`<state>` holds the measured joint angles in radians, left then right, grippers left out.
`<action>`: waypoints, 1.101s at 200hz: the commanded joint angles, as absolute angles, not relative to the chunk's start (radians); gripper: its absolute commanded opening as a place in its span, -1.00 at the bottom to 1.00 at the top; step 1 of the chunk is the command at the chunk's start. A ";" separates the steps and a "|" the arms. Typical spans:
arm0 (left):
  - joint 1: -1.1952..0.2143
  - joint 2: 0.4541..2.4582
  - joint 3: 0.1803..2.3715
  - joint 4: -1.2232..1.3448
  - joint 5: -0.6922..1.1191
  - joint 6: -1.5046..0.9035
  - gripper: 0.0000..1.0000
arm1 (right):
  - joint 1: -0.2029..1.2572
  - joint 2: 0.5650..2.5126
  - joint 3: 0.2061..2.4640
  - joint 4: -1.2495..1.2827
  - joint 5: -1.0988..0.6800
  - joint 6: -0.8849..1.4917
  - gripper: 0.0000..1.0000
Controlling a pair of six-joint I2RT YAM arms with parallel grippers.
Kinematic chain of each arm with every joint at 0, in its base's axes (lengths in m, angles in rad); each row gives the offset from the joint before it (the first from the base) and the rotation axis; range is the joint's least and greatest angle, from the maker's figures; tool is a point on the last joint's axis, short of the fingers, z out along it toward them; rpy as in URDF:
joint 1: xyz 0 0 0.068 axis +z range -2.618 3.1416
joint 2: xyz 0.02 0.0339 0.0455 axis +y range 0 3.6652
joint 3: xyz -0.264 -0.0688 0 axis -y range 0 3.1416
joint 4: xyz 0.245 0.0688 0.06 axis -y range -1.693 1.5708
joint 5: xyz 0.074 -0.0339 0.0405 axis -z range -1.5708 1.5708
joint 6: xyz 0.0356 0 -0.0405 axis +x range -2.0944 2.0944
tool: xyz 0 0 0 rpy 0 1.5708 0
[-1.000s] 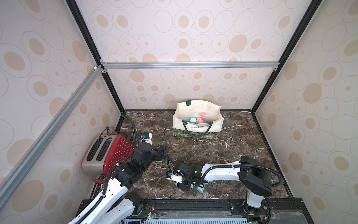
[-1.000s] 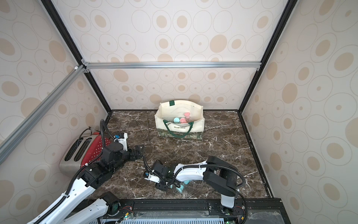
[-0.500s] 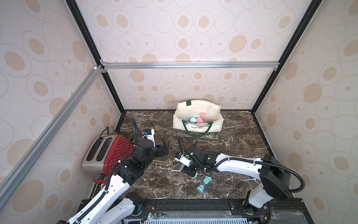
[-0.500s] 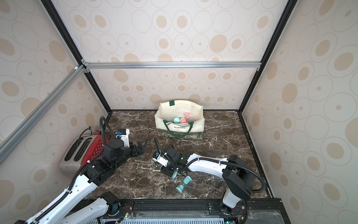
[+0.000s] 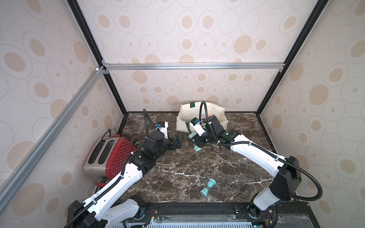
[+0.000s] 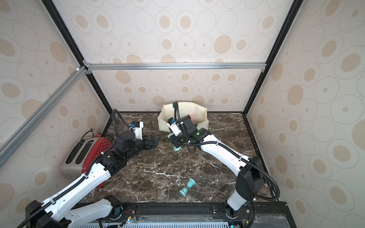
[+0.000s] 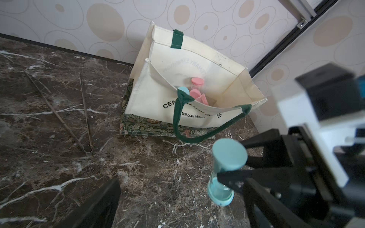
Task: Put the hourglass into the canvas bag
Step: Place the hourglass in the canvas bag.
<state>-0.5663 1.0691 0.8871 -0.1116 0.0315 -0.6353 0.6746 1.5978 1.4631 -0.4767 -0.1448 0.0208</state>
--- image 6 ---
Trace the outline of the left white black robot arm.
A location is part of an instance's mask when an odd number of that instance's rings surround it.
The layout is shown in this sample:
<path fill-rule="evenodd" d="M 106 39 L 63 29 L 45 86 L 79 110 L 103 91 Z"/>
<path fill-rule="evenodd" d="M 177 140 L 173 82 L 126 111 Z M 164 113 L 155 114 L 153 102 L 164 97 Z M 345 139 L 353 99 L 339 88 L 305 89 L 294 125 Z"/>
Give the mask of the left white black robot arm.
<path fill-rule="evenodd" d="M 123 169 L 128 161 L 141 151 L 158 147 L 161 135 L 142 135 L 140 123 L 127 125 L 121 133 L 114 129 L 114 140 L 76 180 L 43 202 L 33 201 L 26 207 L 25 220 L 20 228 L 71 228 L 109 216 L 118 206 L 103 199 L 95 205 L 79 208 L 80 215 L 73 207 L 93 189 Z"/>

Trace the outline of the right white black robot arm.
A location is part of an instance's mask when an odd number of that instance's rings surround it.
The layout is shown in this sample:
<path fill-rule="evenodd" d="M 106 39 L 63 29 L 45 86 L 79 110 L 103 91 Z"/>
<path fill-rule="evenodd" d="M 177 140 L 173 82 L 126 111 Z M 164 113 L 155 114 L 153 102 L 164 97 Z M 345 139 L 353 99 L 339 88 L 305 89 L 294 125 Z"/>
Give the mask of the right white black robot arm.
<path fill-rule="evenodd" d="M 228 218 L 238 217 L 241 208 L 253 203 L 254 199 L 271 202 L 279 200 L 280 189 L 275 180 L 264 171 L 258 157 L 243 155 L 223 142 L 205 128 L 198 129 L 190 115 L 180 115 L 179 103 L 173 103 L 174 116 L 167 120 L 169 140 L 175 150 L 186 145 L 210 154 L 227 166 L 237 177 L 235 189 L 225 202 L 224 211 Z"/>

